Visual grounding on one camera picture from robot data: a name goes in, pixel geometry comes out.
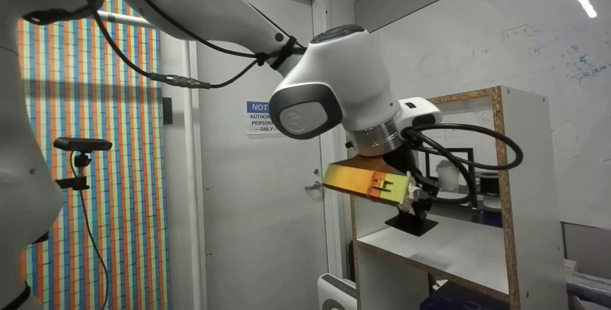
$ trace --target door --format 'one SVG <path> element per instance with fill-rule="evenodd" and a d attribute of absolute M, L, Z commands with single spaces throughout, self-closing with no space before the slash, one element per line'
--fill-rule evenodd
<path fill-rule="evenodd" d="M 311 0 L 248 0 L 303 44 Z M 235 44 L 221 46 L 245 51 Z M 199 79 L 222 82 L 250 60 L 198 46 Z M 231 86 L 200 92 L 203 214 L 209 310 L 312 310 L 327 272 L 319 138 L 247 136 L 248 101 L 266 102 L 282 81 L 255 67 Z"/>

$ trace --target colorful striped wall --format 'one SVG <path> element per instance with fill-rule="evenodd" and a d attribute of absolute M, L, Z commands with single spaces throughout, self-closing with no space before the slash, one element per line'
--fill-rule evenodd
<path fill-rule="evenodd" d="M 121 0 L 105 11 L 135 15 Z M 159 33 L 108 24 L 129 58 L 159 69 Z M 21 22 L 19 49 L 32 128 L 55 179 L 71 177 L 60 136 L 103 138 L 84 192 L 92 232 L 108 266 L 107 309 L 166 310 L 169 263 L 163 192 L 161 88 L 137 75 L 105 43 L 94 21 L 39 27 Z M 105 277 L 87 236 L 78 193 L 64 191 L 50 240 L 22 254 L 22 273 L 45 309 L 97 310 Z"/>

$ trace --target orange and yellow block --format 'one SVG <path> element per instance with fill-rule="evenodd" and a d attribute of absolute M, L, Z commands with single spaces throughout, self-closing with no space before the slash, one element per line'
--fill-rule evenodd
<path fill-rule="evenodd" d="M 329 164 L 323 185 L 389 205 L 399 205 L 408 195 L 410 177 L 389 166 L 382 158 L 356 156 Z"/>

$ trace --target wooden shelf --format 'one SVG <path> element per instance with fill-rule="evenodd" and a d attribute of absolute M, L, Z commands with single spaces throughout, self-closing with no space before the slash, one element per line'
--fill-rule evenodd
<path fill-rule="evenodd" d="M 421 237 L 388 227 L 358 244 L 509 302 L 503 229 L 432 214 L 428 218 L 439 224 Z"/>

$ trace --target pipe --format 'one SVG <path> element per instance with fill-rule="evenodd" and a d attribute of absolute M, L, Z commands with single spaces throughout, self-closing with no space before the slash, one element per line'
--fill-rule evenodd
<path fill-rule="evenodd" d="M 190 74 L 190 52 L 189 42 L 182 41 L 183 44 L 183 70 L 182 74 L 191 77 Z M 195 132 L 193 130 L 193 94 L 189 88 L 183 89 L 185 97 L 185 150 L 186 150 L 186 174 L 187 174 L 187 196 L 190 208 L 190 243 L 191 243 L 191 265 L 193 280 L 193 308 L 201 309 L 201 277 L 200 277 L 200 235 L 199 221 L 197 220 L 197 179 L 196 179 L 196 150 Z"/>
<path fill-rule="evenodd" d="M 98 14 L 100 14 L 100 18 L 105 22 L 112 23 L 122 23 L 125 25 L 132 25 L 136 27 L 145 27 L 145 28 L 153 28 L 156 29 L 152 23 L 146 21 L 143 18 L 138 18 L 137 16 L 129 16 L 123 14 L 115 14 L 113 12 L 101 11 L 98 10 Z"/>

